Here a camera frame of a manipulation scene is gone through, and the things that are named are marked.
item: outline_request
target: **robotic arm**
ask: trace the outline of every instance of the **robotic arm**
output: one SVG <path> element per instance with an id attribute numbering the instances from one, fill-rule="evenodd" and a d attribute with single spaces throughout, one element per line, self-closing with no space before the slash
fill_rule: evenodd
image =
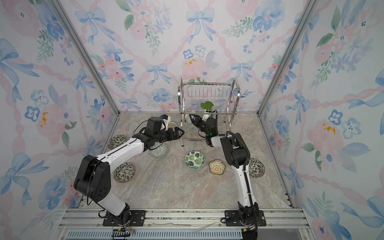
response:
<path id="1" fill-rule="evenodd" d="M 222 147 L 225 158 L 235 173 L 238 188 L 238 216 L 227 218 L 223 223 L 239 219 L 248 230 L 257 231 L 257 217 L 260 215 L 258 205 L 252 192 L 248 176 L 248 161 L 250 153 L 239 133 L 227 132 L 219 135 L 217 131 L 217 118 L 211 116 L 204 121 L 198 115 L 189 115 L 192 123 L 206 134 L 206 142 L 211 147 Z M 147 126 L 121 146 L 100 154 L 96 157 L 88 155 L 83 158 L 74 188 L 89 197 L 95 203 L 106 209 L 114 221 L 126 226 L 131 220 L 129 205 L 118 198 L 111 191 L 111 173 L 131 157 L 140 154 L 156 142 L 166 142 L 180 139 L 184 131 L 168 128 L 170 117 L 151 117 Z"/>

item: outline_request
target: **metal corner post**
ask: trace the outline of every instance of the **metal corner post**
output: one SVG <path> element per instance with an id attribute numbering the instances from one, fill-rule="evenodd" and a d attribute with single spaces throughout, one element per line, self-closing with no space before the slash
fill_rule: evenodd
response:
<path id="1" fill-rule="evenodd" d="M 279 64 L 278 69 L 276 70 L 276 74 L 275 74 L 271 84 L 269 85 L 269 87 L 265 93 L 265 96 L 263 98 L 263 102 L 261 103 L 261 105 L 257 111 L 259 117 L 263 114 L 263 111 L 266 109 L 268 101 L 271 98 L 273 91 L 276 88 L 276 85 L 278 84 L 279 79 L 282 77 L 285 67 L 288 65 L 289 60 L 292 57 L 292 54 L 295 51 L 295 48 L 298 44 L 298 41 L 300 40 L 301 36 L 304 33 L 304 30 L 308 26 L 308 23 L 312 17 L 312 14 L 315 10 L 317 3 L 318 3 L 318 0 L 309 0 L 308 1 L 308 4 L 303 11 L 303 15 L 300 19 L 300 22 L 297 25 L 297 28 L 292 35 L 292 40 L 289 43 L 288 47 L 286 48 L 286 50 L 283 54 L 283 58 L 281 59 L 281 64 Z"/>
<path id="2" fill-rule="evenodd" d="M 97 71 L 95 65 L 92 63 L 92 59 L 89 56 L 87 50 L 85 49 L 85 46 L 80 41 L 80 37 L 77 34 L 71 20 L 69 19 L 67 13 L 64 10 L 63 5 L 61 4 L 60 0 L 48 0 L 48 3 L 50 7 L 52 8 L 53 12 L 56 14 L 59 21 L 63 24 L 64 29 L 68 32 L 71 40 L 73 41 L 74 46 L 76 47 L 78 53 L 80 54 L 81 58 L 83 59 L 85 65 L 87 66 L 88 70 L 92 74 L 92 77 L 94 78 L 97 86 L 99 87 L 101 93 L 104 95 L 106 101 L 111 106 L 113 112 L 116 115 L 119 115 L 120 111 L 117 108 L 117 105 L 113 101 L 112 96 L 110 95 L 109 91 L 107 90 L 107 87 L 104 83 L 104 81 L 100 78 L 99 72 Z"/>

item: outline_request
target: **green leaf patterned bowl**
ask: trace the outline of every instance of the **green leaf patterned bowl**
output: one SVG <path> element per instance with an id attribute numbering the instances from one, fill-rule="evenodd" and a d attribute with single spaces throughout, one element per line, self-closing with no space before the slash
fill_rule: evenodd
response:
<path id="1" fill-rule="evenodd" d="M 199 169 L 205 163 L 204 155 L 198 151 L 191 151 L 185 156 L 185 164 L 190 169 Z"/>

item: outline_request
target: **wallpaper panel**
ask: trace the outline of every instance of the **wallpaper panel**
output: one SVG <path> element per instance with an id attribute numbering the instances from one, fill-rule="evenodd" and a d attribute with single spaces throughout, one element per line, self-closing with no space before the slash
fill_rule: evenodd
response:
<path id="1" fill-rule="evenodd" d="M 317 240 L 384 239 L 383 10 L 321 0 L 263 112 Z"/>
<path id="2" fill-rule="evenodd" d="M 51 239 L 115 115 L 45 1 L 0 6 L 0 239 Z"/>
<path id="3" fill-rule="evenodd" d="M 255 111 L 306 2 L 61 3 L 120 110 L 177 111 L 182 77 L 184 82 L 238 78 L 239 110 Z"/>

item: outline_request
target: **floral wallpaper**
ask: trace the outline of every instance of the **floral wallpaper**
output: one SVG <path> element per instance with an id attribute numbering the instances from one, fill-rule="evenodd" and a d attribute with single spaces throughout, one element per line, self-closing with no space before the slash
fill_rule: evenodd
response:
<path id="1" fill-rule="evenodd" d="M 181 78 L 238 78 L 239 111 L 256 111 L 307 0 L 61 3 L 121 111 L 178 111 Z"/>
<path id="2" fill-rule="evenodd" d="M 0 239 L 51 239 L 115 115 L 46 1 L 0 4 Z"/>
<path id="3" fill-rule="evenodd" d="M 383 10 L 320 0 L 262 112 L 317 240 L 384 239 Z"/>

